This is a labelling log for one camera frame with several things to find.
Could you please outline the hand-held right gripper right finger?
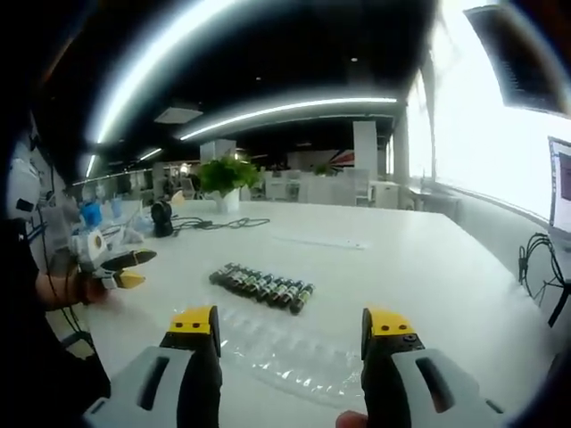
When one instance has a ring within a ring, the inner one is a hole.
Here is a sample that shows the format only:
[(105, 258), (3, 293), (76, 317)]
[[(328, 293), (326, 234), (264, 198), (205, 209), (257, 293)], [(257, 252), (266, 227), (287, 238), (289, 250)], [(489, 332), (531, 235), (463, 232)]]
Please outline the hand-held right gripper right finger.
[(503, 410), (404, 316), (365, 308), (361, 388), (368, 427), (502, 427)]

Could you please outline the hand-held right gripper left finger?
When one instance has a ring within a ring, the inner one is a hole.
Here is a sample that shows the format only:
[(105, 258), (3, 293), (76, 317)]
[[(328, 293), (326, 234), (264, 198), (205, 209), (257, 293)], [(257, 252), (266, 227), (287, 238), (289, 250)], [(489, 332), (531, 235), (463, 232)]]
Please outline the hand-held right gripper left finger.
[(85, 427), (218, 427), (222, 387), (218, 307), (175, 315), (111, 381), (111, 395), (82, 416)]

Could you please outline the person's left hand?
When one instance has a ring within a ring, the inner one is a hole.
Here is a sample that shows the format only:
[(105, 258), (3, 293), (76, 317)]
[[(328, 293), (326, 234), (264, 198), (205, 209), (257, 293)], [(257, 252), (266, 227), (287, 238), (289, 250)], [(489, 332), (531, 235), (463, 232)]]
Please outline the person's left hand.
[(103, 285), (101, 278), (82, 276), (78, 285), (78, 298), (85, 305), (104, 302), (110, 290)]

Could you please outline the person's right hand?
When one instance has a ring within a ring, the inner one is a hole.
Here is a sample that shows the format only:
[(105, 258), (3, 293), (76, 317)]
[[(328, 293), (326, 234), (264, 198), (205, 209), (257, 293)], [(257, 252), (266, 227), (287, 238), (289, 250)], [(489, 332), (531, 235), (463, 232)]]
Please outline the person's right hand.
[(335, 420), (335, 428), (367, 428), (368, 417), (355, 411), (345, 411)]

